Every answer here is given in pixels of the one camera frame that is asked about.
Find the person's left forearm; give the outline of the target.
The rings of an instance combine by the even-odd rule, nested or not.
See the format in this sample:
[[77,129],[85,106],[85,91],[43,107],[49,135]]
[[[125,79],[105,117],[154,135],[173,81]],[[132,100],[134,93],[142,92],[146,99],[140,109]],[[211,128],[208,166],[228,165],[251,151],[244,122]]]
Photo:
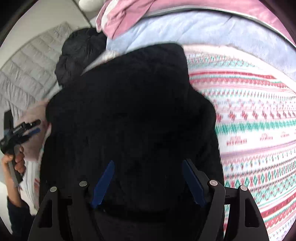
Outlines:
[[9,171],[4,172],[4,179],[8,192],[7,208],[12,236],[15,240],[28,240],[35,215],[30,213],[29,205],[22,200]]

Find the person's left hand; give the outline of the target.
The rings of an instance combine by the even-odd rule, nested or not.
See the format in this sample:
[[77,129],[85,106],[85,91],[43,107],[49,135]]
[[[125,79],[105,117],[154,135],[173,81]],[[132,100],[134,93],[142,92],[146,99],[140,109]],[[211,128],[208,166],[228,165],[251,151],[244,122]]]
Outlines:
[[[25,173],[26,167],[25,167],[25,161],[24,161],[24,149],[22,146],[20,146],[19,153],[15,157],[15,170],[18,171],[20,174]],[[13,160],[13,155],[4,155],[1,159],[1,165],[3,168],[4,176],[5,177],[11,177],[10,170],[9,170],[9,163]]]

